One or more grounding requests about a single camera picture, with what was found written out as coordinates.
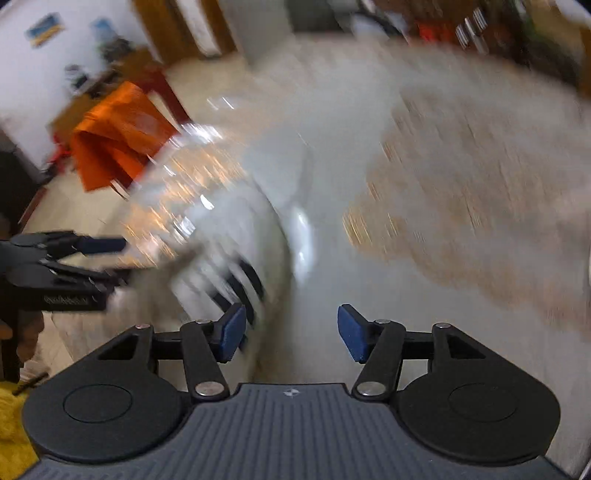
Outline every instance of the black circular base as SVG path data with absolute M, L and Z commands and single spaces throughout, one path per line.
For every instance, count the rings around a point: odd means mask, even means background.
M 22 420 L 38 453 L 109 463 L 152 449 L 181 422 L 177 390 L 133 361 L 82 361 L 38 388 Z
M 545 452 L 560 421 L 554 395 L 507 363 L 454 361 L 399 393 L 401 421 L 421 443 L 480 465 L 513 465 Z
M 47 240 L 46 233 L 30 233 L 25 235 L 16 235 L 10 239 L 10 243 L 17 247 L 34 247 Z

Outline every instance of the white wall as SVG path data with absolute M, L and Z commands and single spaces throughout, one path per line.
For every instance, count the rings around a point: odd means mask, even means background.
M 219 0 L 238 51 L 254 66 L 292 32 L 284 0 Z
M 32 48 L 25 32 L 54 12 L 66 29 Z M 149 43 L 129 0 L 13 0 L 0 11 L 0 123 L 39 167 L 54 151 L 47 124 L 71 98 L 64 66 L 78 63 L 92 73 L 105 69 L 90 29 L 99 17 L 109 18 L 128 40 Z

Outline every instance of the poster on wall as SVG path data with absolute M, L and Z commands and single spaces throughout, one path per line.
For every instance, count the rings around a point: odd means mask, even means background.
M 27 30 L 27 38 L 34 48 L 41 47 L 49 39 L 55 37 L 64 29 L 58 14 L 49 14 L 43 17 L 33 27 Z

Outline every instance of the logo on platform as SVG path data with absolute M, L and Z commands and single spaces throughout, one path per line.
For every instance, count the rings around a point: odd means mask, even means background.
M 45 295 L 43 301 L 50 305 L 72 305 L 80 307 L 90 305 L 90 300 L 85 297 L 63 297 L 62 295 L 57 297 Z
M 294 398 L 297 397 L 301 392 L 297 388 L 290 388 L 289 390 L 285 390 L 283 394 L 286 397 Z

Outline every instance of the metal pivot screw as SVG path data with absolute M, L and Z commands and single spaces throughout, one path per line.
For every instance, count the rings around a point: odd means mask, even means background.
M 225 387 L 218 382 L 203 382 L 195 387 L 195 392 L 202 397 L 215 397 L 223 393 Z
M 363 382 L 357 385 L 357 391 L 364 397 L 377 397 L 386 393 L 386 386 L 379 382 Z

